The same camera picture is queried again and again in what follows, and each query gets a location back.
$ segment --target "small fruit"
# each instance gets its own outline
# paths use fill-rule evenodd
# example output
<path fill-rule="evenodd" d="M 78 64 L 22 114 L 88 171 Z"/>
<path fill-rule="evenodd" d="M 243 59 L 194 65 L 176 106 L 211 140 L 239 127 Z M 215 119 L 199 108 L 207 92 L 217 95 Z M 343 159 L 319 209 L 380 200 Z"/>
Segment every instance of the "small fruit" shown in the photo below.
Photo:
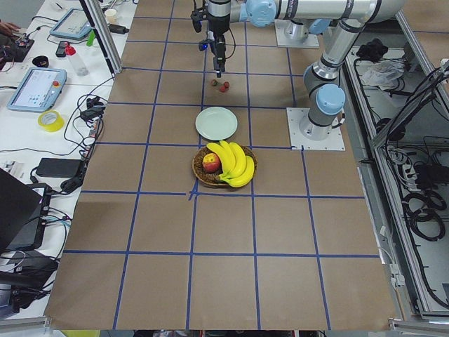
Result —
<path fill-rule="evenodd" d="M 203 169 L 207 173 L 214 173 L 218 171 L 222 163 L 220 158 L 215 153 L 208 153 L 203 158 Z"/>
<path fill-rule="evenodd" d="M 222 170 L 223 173 L 228 174 L 235 166 L 235 158 L 232 154 L 232 157 L 229 155 L 228 151 L 226 151 L 223 147 L 221 147 L 217 143 L 208 143 L 206 147 L 214 152 L 219 158 L 222 163 Z"/>

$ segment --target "bunch of bananas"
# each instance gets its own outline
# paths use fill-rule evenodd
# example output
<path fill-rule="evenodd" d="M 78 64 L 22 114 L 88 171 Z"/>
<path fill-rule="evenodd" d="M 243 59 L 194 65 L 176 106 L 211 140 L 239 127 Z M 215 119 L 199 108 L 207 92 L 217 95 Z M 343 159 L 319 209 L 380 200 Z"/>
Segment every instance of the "bunch of bananas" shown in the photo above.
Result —
<path fill-rule="evenodd" d="M 245 155 L 239 144 L 221 140 L 220 143 L 208 143 L 206 147 L 222 162 L 223 173 L 218 176 L 220 181 L 232 187 L 242 187 L 253 179 L 254 160 Z"/>

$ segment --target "white cup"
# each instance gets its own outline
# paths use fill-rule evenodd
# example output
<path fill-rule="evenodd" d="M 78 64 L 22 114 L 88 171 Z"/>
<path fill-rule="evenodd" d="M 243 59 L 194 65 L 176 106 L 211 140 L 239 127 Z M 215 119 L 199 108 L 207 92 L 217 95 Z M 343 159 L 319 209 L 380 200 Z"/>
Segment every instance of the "white cup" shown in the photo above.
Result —
<path fill-rule="evenodd" d="M 110 8 L 105 11 L 106 21 L 112 25 L 117 24 L 117 10 Z"/>

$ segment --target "white plate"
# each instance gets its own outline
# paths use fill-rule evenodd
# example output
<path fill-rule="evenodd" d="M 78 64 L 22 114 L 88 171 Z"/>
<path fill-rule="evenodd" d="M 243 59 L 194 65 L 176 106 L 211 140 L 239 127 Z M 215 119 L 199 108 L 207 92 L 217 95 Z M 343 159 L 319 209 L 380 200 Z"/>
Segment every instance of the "white plate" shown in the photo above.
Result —
<path fill-rule="evenodd" d="M 223 107 L 208 107 L 196 117 L 195 127 L 206 139 L 226 139 L 236 132 L 237 117 Z"/>

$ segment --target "red apple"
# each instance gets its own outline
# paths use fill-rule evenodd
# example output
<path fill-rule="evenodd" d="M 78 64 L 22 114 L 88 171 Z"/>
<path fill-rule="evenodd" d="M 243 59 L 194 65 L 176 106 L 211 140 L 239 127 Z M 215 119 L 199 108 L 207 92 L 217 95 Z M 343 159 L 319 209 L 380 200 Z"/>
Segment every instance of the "red apple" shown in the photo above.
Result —
<path fill-rule="evenodd" d="M 222 163 L 220 162 L 220 158 L 215 153 L 208 153 L 203 158 L 203 168 L 207 173 L 214 173 L 218 171 L 221 167 Z"/>

